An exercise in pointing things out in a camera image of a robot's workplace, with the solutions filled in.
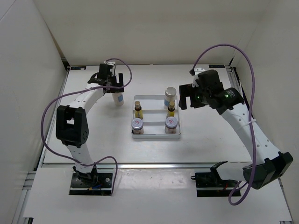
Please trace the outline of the small yellow bottle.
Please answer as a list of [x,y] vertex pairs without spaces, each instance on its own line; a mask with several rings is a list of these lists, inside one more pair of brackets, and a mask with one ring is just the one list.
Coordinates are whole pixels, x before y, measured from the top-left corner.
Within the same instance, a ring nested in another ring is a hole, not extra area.
[[166,117],[174,117],[175,116],[175,102],[174,101],[170,101],[169,105],[168,105],[168,112]]
[[136,118],[143,119],[143,112],[142,112],[142,107],[141,107],[140,101],[135,101],[134,111],[135,111]]

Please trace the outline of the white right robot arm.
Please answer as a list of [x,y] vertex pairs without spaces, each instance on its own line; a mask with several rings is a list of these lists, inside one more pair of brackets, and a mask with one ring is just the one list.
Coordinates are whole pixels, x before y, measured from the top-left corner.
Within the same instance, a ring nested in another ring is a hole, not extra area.
[[226,181],[247,182],[254,189],[260,189],[280,178],[293,157],[282,153],[263,133],[252,119],[239,91],[233,87],[225,89],[216,70],[191,70],[193,82],[179,86],[179,107],[187,109],[186,99],[191,107],[209,106],[215,109],[233,128],[252,159],[246,165],[228,161],[219,162],[210,169],[210,182],[221,186]]

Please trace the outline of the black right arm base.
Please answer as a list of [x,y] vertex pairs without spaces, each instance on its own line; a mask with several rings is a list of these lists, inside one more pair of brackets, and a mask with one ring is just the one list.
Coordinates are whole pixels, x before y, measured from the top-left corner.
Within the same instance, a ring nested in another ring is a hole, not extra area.
[[195,169],[191,179],[196,183],[198,197],[228,197],[236,184],[245,180],[241,165],[228,161]]

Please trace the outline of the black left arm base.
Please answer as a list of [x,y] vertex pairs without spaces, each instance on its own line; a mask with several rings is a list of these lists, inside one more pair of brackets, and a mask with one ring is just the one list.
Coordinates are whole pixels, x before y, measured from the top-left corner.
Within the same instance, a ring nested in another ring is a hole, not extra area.
[[69,195],[110,196],[112,194],[113,173],[101,173],[93,168],[90,173],[82,173],[73,167]]

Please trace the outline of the tall white shaker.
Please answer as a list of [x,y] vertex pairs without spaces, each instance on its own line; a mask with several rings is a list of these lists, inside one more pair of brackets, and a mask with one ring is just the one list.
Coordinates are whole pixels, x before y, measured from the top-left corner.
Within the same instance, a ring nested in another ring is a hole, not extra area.
[[121,92],[113,93],[112,97],[113,97],[113,100],[114,100],[114,104],[116,106],[121,106],[121,105],[124,104],[124,98],[123,98],[123,94]]
[[174,87],[167,87],[164,95],[164,108],[167,109],[171,101],[175,101],[177,91]]

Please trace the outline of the red-lid jar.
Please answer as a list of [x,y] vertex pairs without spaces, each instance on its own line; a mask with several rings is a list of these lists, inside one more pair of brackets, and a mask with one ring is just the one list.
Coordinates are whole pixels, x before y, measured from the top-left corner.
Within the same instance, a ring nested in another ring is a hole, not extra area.
[[165,120],[164,131],[166,134],[178,134],[178,120],[173,116],[167,117]]
[[132,134],[143,134],[143,120],[141,118],[135,118],[131,121]]

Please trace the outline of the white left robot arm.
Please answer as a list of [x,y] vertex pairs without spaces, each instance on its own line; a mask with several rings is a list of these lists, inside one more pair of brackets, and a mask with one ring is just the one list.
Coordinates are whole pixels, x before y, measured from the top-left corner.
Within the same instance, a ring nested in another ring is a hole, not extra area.
[[105,94],[112,94],[116,105],[123,105],[123,74],[115,74],[115,62],[100,64],[99,71],[88,80],[85,92],[80,93],[68,105],[60,105],[56,115],[56,138],[70,151],[76,160],[73,167],[86,186],[97,185],[98,173],[86,145],[89,128],[87,114]]

